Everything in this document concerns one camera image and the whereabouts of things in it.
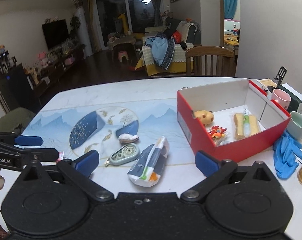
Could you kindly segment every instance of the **pink stool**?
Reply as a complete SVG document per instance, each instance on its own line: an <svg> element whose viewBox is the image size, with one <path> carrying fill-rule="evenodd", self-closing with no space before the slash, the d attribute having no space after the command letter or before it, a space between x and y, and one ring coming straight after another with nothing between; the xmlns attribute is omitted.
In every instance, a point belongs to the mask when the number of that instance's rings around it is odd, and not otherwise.
<svg viewBox="0 0 302 240"><path fill-rule="evenodd" d="M122 58L123 58L123 57L126 58L126 61L129 60L129 57L127 56L127 53L126 53L125 50L120 51L120 52L118 53L118 61L122 62Z"/></svg>

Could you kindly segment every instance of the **box label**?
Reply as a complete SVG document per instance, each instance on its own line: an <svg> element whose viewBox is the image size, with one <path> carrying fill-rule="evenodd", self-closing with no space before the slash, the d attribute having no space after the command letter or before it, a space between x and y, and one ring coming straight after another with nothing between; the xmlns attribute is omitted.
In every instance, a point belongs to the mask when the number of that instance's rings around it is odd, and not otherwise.
<svg viewBox="0 0 302 240"><path fill-rule="evenodd" d="M178 112L178 122L188 140L189 143L191 143L192 140L192 133L190 132L189 127L187 126L186 122L184 121L182 115L180 114L180 112Z"/></svg>

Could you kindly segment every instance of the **television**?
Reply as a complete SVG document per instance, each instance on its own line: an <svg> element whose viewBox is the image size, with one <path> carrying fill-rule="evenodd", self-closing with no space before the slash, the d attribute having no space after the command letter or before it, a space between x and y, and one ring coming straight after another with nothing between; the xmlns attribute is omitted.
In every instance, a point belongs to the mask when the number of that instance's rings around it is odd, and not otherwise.
<svg viewBox="0 0 302 240"><path fill-rule="evenodd" d="M69 37L69 31L66 25L66 20L43 24L42 30L48 49L51 49L56 45L61 44L62 42L66 41L66 39Z"/></svg>

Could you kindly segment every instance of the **pink mug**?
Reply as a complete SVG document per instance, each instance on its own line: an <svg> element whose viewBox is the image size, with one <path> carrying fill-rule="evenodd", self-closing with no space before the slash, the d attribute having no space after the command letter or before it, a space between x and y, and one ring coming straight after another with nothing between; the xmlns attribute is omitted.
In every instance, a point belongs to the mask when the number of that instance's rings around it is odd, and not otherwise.
<svg viewBox="0 0 302 240"><path fill-rule="evenodd" d="M274 101L278 102L280 106L282 106L284 109L288 109L288 106L291 102L290 95L281 90L281 89L274 89L272 92L271 100L274 99Z"/></svg>

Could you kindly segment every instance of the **pink toy bear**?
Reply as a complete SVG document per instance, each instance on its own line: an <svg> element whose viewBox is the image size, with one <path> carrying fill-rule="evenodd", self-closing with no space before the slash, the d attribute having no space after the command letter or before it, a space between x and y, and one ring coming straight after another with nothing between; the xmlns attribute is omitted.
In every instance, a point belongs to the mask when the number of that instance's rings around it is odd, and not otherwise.
<svg viewBox="0 0 302 240"><path fill-rule="evenodd" d="M38 55L38 59L41 60L41 65L43 68L49 65L47 62L46 53L44 51Z"/></svg>

